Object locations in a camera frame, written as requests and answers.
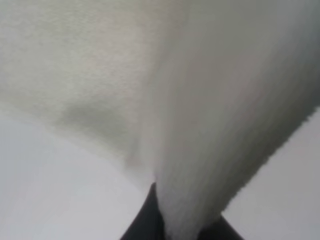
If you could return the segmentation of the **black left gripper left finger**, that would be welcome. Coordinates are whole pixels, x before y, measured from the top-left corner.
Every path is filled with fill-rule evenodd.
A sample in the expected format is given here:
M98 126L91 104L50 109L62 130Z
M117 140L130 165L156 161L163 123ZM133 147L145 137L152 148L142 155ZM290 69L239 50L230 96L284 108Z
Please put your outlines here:
M164 239L164 221L158 206L156 184L153 183L142 208L121 240Z

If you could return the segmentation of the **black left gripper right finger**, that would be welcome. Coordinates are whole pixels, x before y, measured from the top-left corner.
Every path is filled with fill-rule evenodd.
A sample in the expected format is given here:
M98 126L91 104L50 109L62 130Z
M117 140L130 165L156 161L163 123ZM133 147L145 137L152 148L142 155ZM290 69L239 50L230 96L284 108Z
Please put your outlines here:
M244 240L244 238L221 216L215 223L203 229L199 240Z

